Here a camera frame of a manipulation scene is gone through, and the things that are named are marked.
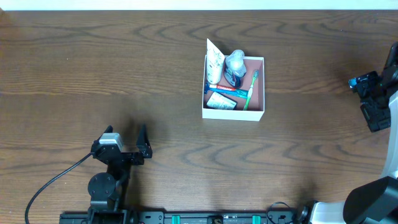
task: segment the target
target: wooden table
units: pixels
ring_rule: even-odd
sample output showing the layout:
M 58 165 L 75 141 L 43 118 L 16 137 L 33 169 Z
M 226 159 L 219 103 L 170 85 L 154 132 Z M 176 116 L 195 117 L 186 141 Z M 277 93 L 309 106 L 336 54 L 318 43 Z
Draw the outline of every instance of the wooden table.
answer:
M 264 210 L 344 200 L 376 180 L 389 130 L 372 134 L 348 80 L 380 72 L 397 11 L 3 12 L 0 222 L 22 223 L 52 177 L 107 125 L 133 146 L 146 123 L 153 159 L 133 168 L 130 206 Z M 201 118 L 206 39 L 266 59 L 260 122 Z M 89 159 L 44 190 L 31 223 L 86 210 Z

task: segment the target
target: white box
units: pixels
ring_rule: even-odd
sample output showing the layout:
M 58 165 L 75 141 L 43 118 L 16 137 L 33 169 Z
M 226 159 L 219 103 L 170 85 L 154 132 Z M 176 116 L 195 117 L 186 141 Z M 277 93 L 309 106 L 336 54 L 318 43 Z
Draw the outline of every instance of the white box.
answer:
M 205 84 L 206 84 L 206 59 L 207 55 L 205 56 L 205 68 L 203 70 L 203 89 L 202 89 L 202 101 L 201 101 L 202 118 L 259 121 L 262 115 L 264 114 L 265 105 L 266 105 L 265 89 L 264 89 L 265 87 L 264 58 L 244 57 L 244 64 L 246 66 L 247 72 L 243 77 L 243 84 L 240 89 L 249 90 L 252 82 L 253 71 L 255 69 L 259 70 L 259 77 L 254 83 L 253 94 L 249 102 L 247 111 L 243 111 L 244 105 L 246 103 L 245 99 L 238 98 L 236 96 L 226 95 L 224 93 L 221 94 L 238 103 L 236 105 L 235 110 L 216 110 L 212 108 L 207 108 L 206 102 L 208 101 L 213 92 L 209 90 L 207 94 L 204 94 Z M 221 76 L 221 81 L 218 83 L 218 85 L 230 86 L 224 77 L 224 68 L 223 68 L 223 74 Z

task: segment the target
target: white wall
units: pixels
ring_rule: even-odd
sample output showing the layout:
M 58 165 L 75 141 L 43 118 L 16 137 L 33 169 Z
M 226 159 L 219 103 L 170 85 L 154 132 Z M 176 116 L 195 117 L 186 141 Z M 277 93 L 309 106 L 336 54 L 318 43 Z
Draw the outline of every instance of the white wall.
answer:
M 398 0 L 0 0 L 3 10 L 398 9 Z

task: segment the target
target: green toothbrush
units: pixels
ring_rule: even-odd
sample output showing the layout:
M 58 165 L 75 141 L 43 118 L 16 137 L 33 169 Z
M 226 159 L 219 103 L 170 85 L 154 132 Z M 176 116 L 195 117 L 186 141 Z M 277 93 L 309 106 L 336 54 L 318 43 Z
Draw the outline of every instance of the green toothbrush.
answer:
M 254 82 L 256 81 L 258 76 L 259 76 L 259 70 L 255 70 L 254 74 L 253 74 L 253 80 L 251 81 L 251 86 L 250 86 L 250 89 L 249 89 L 248 98 L 246 99 L 246 104 L 244 105 L 243 110 L 248 110 L 250 98 L 251 98 L 251 95 L 253 93 Z

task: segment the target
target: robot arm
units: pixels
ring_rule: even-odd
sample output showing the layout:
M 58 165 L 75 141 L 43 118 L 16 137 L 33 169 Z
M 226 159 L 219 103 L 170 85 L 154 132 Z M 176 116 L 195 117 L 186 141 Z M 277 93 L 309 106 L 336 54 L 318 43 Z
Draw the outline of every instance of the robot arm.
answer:
M 390 176 L 396 179 L 398 178 L 398 91 L 390 97 L 389 108 L 391 113 L 390 139 L 386 163 L 380 178 Z
M 386 163 L 379 180 L 354 189 L 346 201 L 315 203 L 307 223 L 398 223 L 398 42 L 391 47 L 381 77 L 370 72 L 348 83 L 361 98 L 369 129 L 391 127 Z

